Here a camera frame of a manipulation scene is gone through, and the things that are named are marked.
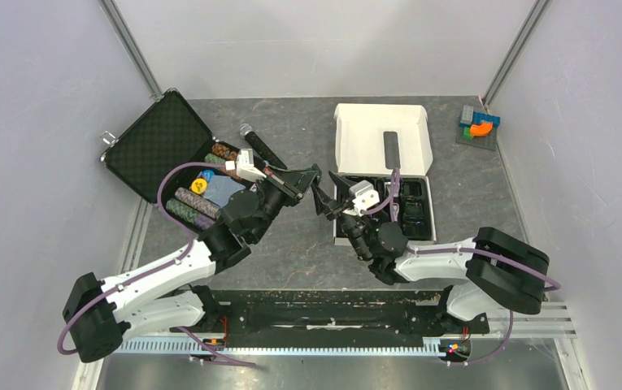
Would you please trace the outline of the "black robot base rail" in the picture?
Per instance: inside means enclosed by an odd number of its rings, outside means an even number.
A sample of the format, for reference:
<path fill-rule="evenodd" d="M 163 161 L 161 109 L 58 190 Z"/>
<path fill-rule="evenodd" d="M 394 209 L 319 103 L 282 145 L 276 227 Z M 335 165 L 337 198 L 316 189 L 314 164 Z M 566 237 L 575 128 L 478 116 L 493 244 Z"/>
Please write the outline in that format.
<path fill-rule="evenodd" d="M 430 290 L 212 290 L 206 313 L 189 330 L 251 338 L 275 329 L 376 329 L 426 337 L 485 335 L 485 314 L 463 322 L 445 315 L 441 293 Z"/>

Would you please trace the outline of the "black clipper comb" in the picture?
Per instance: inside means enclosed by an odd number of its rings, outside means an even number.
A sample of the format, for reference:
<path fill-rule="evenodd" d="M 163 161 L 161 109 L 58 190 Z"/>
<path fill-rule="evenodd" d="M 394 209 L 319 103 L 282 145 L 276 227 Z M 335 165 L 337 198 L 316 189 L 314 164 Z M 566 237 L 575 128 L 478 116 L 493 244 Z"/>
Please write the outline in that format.
<path fill-rule="evenodd" d="M 304 170 L 299 179 L 299 188 L 303 191 L 307 191 L 312 185 L 318 184 L 322 179 L 322 171 L 317 164 L 313 164 L 311 167 Z"/>

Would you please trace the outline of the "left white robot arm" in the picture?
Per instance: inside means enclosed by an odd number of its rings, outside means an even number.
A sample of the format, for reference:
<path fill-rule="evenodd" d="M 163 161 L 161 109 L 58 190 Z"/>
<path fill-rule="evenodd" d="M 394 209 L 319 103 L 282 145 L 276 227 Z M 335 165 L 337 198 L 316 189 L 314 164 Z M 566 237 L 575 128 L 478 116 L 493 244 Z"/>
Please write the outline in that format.
<path fill-rule="evenodd" d="M 114 353 L 123 342 L 147 333 L 197 326 L 215 329 L 221 309 L 208 287 L 171 293 L 190 282 L 236 266 L 249 256 L 281 209 L 296 206 L 320 180 L 317 165 L 284 171 L 270 168 L 251 191 L 234 193 L 215 222 L 191 232 L 186 245 L 135 270 L 99 279 L 79 276 L 62 310 L 65 322 L 56 348 L 83 363 Z"/>

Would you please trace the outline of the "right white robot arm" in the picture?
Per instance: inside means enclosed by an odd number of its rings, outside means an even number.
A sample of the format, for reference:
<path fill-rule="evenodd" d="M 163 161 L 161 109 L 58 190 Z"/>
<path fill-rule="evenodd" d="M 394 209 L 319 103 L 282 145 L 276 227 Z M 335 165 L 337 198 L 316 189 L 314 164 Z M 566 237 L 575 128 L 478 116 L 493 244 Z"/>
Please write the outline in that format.
<path fill-rule="evenodd" d="M 435 310 L 437 325 L 459 330 L 487 310 L 539 314 L 546 293 L 561 288 L 548 275 L 549 257 L 541 250 L 494 227 L 482 227 L 474 237 L 444 245 L 414 245 L 397 221 L 396 197 L 401 175 L 394 170 L 389 192 L 382 197 L 369 181 L 331 173 L 340 198 L 311 186 L 316 213 L 337 223 L 356 257 L 388 285 L 427 279 L 458 280 L 441 293 Z"/>

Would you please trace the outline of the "white clipper kit box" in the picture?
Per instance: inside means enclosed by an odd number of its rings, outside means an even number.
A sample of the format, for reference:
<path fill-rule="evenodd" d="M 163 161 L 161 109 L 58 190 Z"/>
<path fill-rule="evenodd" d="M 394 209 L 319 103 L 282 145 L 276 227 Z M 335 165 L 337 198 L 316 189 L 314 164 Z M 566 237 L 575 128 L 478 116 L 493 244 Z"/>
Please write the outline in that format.
<path fill-rule="evenodd" d="M 394 198 L 405 236 L 418 245 L 437 240 L 428 171 L 433 151 L 428 114 L 421 105 L 339 103 L 335 159 L 338 174 L 373 184 L 383 200 L 398 165 L 400 189 Z"/>

